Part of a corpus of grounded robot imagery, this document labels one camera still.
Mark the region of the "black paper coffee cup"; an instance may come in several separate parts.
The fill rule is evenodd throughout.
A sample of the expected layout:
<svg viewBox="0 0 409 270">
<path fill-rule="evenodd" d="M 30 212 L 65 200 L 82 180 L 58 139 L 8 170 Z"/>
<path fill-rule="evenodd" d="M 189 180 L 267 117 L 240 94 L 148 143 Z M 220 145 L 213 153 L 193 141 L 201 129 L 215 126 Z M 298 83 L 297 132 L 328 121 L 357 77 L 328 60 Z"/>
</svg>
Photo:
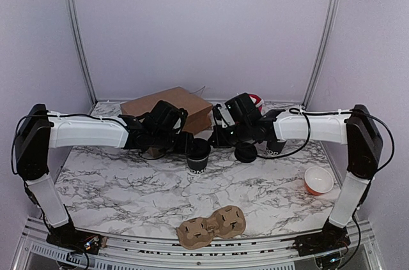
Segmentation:
<svg viewBox="0 0 409 270">
<path fill-rule="evenodd" d="M 200 159 L 187 158 L 187 167 L 191 174 L 202 174 L 208 164 L 208 156 Z"/>
</svg>

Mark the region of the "black plastic cup lid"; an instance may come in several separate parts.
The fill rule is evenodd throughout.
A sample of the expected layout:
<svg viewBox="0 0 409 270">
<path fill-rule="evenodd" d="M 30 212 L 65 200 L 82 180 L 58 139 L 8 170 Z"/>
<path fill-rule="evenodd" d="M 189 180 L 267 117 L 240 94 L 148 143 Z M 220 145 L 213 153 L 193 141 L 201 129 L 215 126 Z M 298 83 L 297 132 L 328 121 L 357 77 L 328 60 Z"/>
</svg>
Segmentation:
<svg viewBox="0 0 409 270">
<path fill-rule="evenodd" d="M 188 152 L 187 157 L 193 160 L 201 160 L 206 158 L 211 151 L 211 146 L 208 141 L 201 138 L 194 138 L 192 141 L 192 147 Z"/>
</svg>

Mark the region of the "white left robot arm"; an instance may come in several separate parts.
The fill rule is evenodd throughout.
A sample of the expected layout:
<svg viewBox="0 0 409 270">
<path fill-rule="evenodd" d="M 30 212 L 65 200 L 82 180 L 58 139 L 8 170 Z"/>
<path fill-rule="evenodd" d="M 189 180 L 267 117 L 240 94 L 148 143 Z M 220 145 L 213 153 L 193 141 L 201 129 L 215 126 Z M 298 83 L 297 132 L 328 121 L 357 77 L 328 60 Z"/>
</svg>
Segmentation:
<svg viewBox="0 0 409 270">
<path fill-rule="evenodd" d="M 194 155 L 193 134 L 183 131 L 188 112 L 160 101 L 140 116 L 93 117 L 87 114 L 51 112 L 36 104 L 17 126 L 12 153 L 16 173 L 26 193 L 48 221 L 48 241 L 57 246 L 97 254 L 103 237 L 77 230 L 48 168 L 49 149 L 100 146 L 145 152 L 149 148 Z"/>
</svg>

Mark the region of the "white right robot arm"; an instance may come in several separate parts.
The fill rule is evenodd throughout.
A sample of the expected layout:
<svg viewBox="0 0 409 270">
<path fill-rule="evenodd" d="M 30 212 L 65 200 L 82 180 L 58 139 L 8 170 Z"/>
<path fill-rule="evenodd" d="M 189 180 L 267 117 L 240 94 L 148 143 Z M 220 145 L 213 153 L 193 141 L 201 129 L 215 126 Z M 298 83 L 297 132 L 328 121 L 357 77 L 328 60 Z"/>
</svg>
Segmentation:
<svg viewBox="0 0 409 270">
<path fill-rule="evenodd" d="M 215 124 L 209 138 L 214 148 L 232 147 L 236 159 L 252 162 L 258 157 L 255 144 L 281 148 L 288 140 L 318 140 L 346 145 L 348 166 L 340 194 L 319 232 L 295 238 L 300 256 L 336 250 L 350 245 L 346 226 L 367 197 L 379 165 L 383 139 L 379 122 L 367 107 L 356 105 L 337 112 L 306 112 L 298 108 L 269 110 L 262 114 L 253 103 L 239 99 L 213 108 Z"/>
</svg>

